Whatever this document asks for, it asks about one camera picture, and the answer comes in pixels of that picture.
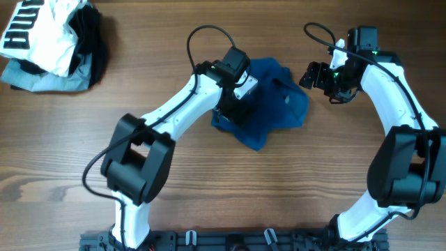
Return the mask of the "blue t-shirt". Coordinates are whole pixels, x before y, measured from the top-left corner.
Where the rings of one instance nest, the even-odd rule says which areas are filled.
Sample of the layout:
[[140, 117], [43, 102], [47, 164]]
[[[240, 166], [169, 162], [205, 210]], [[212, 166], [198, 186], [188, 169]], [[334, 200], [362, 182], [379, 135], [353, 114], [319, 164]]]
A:
[[294, 82], [291, 70], [272, 58], [251, 60], [251, 76], [258, 80], [256, 88], [245, 95], [253, 112], [243, 125], [236, 125], [213, 112], [211, 125], [230, 132], [245, 146], [259, 151], [273, 130], [302, 127], [307, 115], [309, 98]]

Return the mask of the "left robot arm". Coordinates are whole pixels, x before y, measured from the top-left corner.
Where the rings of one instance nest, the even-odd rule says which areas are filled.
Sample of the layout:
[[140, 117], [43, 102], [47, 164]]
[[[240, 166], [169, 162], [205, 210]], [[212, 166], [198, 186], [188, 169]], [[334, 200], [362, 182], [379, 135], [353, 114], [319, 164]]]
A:
[[199, 117], [215, 110], [245, 123], [251, 108], [242, 98], [257, 83], [250, 69], [246, 53], [231, 47], [221, 61], [194, 65], [188, 83], [157, 110], [118, 121], [100, 168], [118, 206], [115, 248], [137, 250], [148, 237], [150, 203], [167, 181], [176, 142]]

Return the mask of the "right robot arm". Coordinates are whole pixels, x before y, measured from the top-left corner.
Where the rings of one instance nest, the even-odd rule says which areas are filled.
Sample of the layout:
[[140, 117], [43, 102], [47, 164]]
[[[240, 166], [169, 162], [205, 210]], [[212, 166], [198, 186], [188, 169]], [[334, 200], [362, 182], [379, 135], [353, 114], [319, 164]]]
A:
[[445, 190], [445, 130], [411, 91], [399, 57], [378, 46], [374, 26], [357, 26], [346, 39], [327, 43], [329, 63], [310, 63], [300, 79], [321, 89], [333, 105], [359, 93], [371, 99], [385, 139], [367, 173], [367, 190], [324, 230], [325, 248], [358, 248], [395, 218], [414, 220]]

